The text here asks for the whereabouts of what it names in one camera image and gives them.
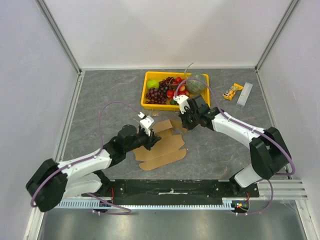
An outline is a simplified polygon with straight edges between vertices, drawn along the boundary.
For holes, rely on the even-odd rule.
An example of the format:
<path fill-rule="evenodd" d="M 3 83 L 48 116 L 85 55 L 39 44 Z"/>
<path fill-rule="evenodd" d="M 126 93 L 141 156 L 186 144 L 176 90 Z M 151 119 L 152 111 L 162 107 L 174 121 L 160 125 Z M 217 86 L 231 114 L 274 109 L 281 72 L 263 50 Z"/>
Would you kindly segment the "brown cardboard box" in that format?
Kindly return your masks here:
<path fill-rule="evenodd" d="M 140 162 L 139 167 L 144 171 L 151 171 L 159 167 L 182 160 L 187 149 L 181 134 L 174 134 L 174 130 L 186 133 L 180 120 L 167 119 L 153 126 L 155 134 L 161 137 L 151 150 L 140 147 L 133 151 L 135 159 Z"/>

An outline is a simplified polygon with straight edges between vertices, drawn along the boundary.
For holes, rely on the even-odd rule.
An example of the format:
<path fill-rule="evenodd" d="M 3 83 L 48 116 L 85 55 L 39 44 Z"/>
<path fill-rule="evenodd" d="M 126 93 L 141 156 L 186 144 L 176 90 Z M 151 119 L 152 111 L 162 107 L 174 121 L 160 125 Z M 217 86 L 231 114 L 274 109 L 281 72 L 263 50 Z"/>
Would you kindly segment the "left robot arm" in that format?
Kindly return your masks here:
<path fill-rule="evenodd" d="M 55 162 L 45 160 L 25 188 L 31 195 L 30 205 L 48 212 L 61 200 L 77 195 L 97 194 L 106 196 L 110 191 L 110 180 L 103 170 L 122 162 L 128 152 L 140 147 L 147 150 L 161 140 L 152 129 L 125 125 L 98 150 L 72 160 Z"/>

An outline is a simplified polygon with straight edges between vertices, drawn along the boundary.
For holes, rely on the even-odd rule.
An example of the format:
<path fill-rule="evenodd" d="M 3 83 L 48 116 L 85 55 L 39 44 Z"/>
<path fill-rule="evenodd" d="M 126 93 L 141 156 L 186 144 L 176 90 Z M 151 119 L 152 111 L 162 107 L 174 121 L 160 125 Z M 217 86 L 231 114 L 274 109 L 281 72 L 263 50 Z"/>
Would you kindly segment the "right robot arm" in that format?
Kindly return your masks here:
<path fill-rule="evenodd" d="M 230 178 L 229 191 L 233 196 L 242 196 L 248 186 L 259 180 L 269 180 L 290 162 L 290 153 L 278 129 L 255 127 L 218 107 L 210 108 L 199 94 L 173 99 L 179 105 L 179 117 L 187 130 L 200 125 L 225 134 L 249 149 L 251 163 Z"/>

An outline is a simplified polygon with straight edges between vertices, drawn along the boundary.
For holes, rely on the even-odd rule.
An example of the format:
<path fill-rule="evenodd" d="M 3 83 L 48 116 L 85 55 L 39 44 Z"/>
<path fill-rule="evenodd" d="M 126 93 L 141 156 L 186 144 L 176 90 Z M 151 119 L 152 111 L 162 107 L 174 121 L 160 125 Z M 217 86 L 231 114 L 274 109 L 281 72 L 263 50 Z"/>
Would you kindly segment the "grey slim box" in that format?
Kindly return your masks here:
<path fill-rule="evenodd" d="M 238 98 L 238 100 L 237 100 L 237 103 L 236 103 L 236 106 L 237 106 L 238 108 L 241 108 L 241 109 L 244 108 L 244 106 L 246 105 L 247 100 L 248 100 L 248 98 L 249 98 L 249 95 L 250 95 L 250 93 L 251 93 L 252 87 L 253 87 L 253 84 L 252 84 L 252 83 L 246 82 L 246 83 L 244 84 L 244 87 L 243 87 L 243 89 L 241 90 L 240 96 L 239 96 L 239 98 Z"/>

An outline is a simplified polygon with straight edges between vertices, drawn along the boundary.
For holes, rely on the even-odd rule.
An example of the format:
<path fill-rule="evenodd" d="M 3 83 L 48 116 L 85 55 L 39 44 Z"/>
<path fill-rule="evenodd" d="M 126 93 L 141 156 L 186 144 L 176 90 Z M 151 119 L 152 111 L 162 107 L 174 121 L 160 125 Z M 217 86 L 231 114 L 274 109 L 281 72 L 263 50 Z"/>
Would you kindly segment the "green avocado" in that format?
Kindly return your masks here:
<path fill-rule="evenodd" d="M 170 104 L 171 104 L 171 105 L 177 105 L 177 102 L 176 102 L 174 99 L 172 99 L 172 100 L 170 101 Z"/>

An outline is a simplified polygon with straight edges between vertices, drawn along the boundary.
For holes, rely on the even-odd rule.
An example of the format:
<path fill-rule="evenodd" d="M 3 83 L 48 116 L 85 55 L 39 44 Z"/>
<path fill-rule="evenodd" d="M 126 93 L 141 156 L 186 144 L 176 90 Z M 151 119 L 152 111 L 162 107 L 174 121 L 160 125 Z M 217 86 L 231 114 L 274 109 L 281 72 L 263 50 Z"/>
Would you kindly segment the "red strawberry cluster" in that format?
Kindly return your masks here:
<path fill-rule="evenodd" d="M 182 84 L 179 86 L 179 84 L 183 81 L 183 79 L 180 76 L 177 77 L 168 77 L 165 80 L 167 91 L 166 95 L 169 99 L 174 97 L 175 92 L 177 91 L 177 95 L 186 95 L 190 96 L 190 92 L 187 90 L 187 87 L 185 84 Z"/>

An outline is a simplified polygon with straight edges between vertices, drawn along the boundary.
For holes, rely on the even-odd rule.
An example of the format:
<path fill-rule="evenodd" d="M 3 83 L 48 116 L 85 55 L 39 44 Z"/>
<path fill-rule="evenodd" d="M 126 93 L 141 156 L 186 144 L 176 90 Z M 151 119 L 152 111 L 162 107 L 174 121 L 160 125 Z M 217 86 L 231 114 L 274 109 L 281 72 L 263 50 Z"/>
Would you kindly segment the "green netted melon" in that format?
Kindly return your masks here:
<path fill-rule="evenodd" d="M 184 75 L 187 79 L 185 82 L 187 90 L 191 94 L 200 94 L 202 91 L 205 90 L 206 86 L 204 83 L 207 83 L 207 78 L 204 74 L 199 72 L 194 72 L 188 75 L 188 69 L 190 66 L 192 66 L 194 63 L 189 64 L 186 69 L 184 70 Z"/>

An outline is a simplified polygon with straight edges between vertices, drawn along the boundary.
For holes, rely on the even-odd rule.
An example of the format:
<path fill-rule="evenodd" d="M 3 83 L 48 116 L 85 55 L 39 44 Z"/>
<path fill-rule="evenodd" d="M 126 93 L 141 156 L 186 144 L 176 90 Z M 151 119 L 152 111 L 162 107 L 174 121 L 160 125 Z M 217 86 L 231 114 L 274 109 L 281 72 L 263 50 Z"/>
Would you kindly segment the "yellow candy bar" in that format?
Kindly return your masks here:
<path fill-rule="evenodd" d="M 223 98 L 231 101 L 236 95 L 237 91 L 241 91 L 244 87 L 240 84 L 234 83 L 227 91 L 223 93 Z"/>

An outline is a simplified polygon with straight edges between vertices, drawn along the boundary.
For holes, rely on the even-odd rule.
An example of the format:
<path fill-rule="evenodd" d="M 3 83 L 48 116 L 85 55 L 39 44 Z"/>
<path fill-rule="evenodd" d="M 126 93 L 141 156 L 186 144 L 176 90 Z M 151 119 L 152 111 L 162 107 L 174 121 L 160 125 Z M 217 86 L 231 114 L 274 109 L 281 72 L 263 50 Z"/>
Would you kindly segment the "purple grape bunch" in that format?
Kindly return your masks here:
<path fill-rule="evenodd" d="M 144 95 L 146 104 L 166 105 L 168 101 L 170 102 L 172 100 L 172 98 L 167 97 L 168 88 L 166 86 L 166 79 L 158 81 L 159 88 L 147 88 L 146 94 Z"/>

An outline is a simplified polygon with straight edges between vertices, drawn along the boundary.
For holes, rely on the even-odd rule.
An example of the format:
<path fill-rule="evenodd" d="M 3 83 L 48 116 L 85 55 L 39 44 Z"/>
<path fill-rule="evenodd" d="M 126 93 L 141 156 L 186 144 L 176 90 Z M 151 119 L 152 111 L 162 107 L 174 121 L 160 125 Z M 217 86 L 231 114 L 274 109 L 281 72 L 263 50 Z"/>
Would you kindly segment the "green apple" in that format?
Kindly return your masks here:
<path fill-rule="evenodd" d="M 159 86 L 160 86 L 160 83 L 159 83 L 156 79 L 149 79 L 149 80 L 147 81 L 146 86 L 147 86 L 147 89 L 148 89 L 148 90 L 149 90 L 149 89 L 158 89 Z"/>

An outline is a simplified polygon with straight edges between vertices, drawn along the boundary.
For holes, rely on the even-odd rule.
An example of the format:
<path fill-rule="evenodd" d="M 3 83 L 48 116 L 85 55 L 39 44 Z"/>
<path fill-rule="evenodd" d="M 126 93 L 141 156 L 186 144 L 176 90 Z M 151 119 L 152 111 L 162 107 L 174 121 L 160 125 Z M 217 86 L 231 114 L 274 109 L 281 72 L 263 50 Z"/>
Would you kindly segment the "yellow plastic tray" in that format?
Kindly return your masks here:
<path fill-rule="evenodd" d="M 194 96 L 195 94 L 190 92 L 193 88 L 186 83 L 179 87 L 183 80 L 194 75 L 194 73 L 183 72 L 146 72 L 141 94 L 141 105 L 146 110 L 152 111 L 179 111 L 179 106 L 173 101 L 174 93 L 177 91 L 178 96 L 181 94 L 188 97 Z"/>

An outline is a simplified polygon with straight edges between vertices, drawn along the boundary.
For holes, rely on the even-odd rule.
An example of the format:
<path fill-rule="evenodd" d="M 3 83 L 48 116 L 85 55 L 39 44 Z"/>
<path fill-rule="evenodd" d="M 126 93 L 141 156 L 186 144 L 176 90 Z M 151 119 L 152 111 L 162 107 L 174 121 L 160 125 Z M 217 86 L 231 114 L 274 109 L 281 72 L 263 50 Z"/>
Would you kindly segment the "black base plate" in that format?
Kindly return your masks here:
<path fill-rule="evenodd" d="M 215 179 L 116 179 L 96 193 L 111 197 L 116 205 L 219 205 L 222 198 L 260 196 L 258 185 L 237 189 L 229 181 Z"/>

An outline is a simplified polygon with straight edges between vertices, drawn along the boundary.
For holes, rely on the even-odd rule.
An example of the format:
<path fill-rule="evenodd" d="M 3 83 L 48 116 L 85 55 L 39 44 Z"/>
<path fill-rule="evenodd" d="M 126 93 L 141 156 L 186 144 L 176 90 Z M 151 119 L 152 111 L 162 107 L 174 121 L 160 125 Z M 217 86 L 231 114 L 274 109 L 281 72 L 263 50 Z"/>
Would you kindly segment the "right aluminium frame post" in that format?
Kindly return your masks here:
<path fill-rule="evenodd" d="M 276 42 L 278 41 L 280 35 L 284 31 L 286 25 L 288 24 L 290 18 L 292 17 L 294 11 L 296 10 L 297 6 L 299 5 L 300 0 L 291 0 L 285 9 L 280 21 L 278 22 L 275 30 L 273 31 L 266 47 L 264 48 L 260 58 L 258 59 L 254 69 L 255 72 L 258 73 L 262 66 L 264 65 L 265 61 L 267 60 L 269 54 L 271 53 L 272 49 L 274 48 Z"/>

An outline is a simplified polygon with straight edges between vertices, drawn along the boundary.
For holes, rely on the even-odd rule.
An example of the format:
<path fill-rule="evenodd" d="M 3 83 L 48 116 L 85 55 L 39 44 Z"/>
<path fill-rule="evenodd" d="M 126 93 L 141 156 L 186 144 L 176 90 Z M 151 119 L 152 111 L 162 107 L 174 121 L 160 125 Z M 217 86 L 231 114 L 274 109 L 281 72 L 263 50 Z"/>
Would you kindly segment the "aluminium frame post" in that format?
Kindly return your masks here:
<path fill-rule="evenodd" d="M 262 66 L 264 65 L 265 61 L 267 60 L 269 54 L 271 53 L 272 49 L 274 48 L 276 42 L 278 41 L 280 35 L 284 31 L 286 25 L 288 24 L 290 18 L 292 17 L 294 11 L 296 10 L 297 6 L 299 5 L 300 0 L 291 0 L 285 9 L 280 21 L 278 22 L 275 30 L 273 31 L 266 47 L 264 48 L 260 58 L 258 59 L 254 69 L 255 72 L 258 73 Z"/>
<path fill-rule="evenodd" d="M 47 3 L 45 0 L 35 0 L 35 3 L 39 7 L 40 11 L 42 12 L 44 18 L 46 19 L 49 27 L 51 28 L 54 36 L 56 37 L 58 43 L 60 44 L 63 52 L 65 53 L 66 57 L 68 58 L 69 62 L 71 63 L 73 69 L 78 73 L 82 73 L 82 69 L 78 64 L 74 54 L 72 53 L 66 39 L 63 36 L 53 14 L 51 13 Z"/>

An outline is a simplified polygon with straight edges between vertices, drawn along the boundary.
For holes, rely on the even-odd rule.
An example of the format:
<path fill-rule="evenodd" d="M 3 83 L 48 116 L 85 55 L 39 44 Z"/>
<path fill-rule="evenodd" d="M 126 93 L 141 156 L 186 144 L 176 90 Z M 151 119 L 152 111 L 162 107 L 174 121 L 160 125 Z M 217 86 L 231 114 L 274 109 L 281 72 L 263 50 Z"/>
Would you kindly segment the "left aluminium frame post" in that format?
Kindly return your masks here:
<path fill-rule="evenodd" d="M 66 39 L 63 36 L 53 14 L 51 13 L 47 3 L 45 0 L 35 0 L 35 3 L 39 7 L 40 11 L 42 12 L 44 18 L 46 19 L 49 27 L 51 28 L 54 36 L 56 37 L 58 43 L 60 44 L 63 52 L 65 53 L 66 57 L 68 58 L 69 62 L 71 63 L 73 69 L 78 73 L 82 73 L 82 69 L 78 64 L 74 54 L 72 53 Z"/>

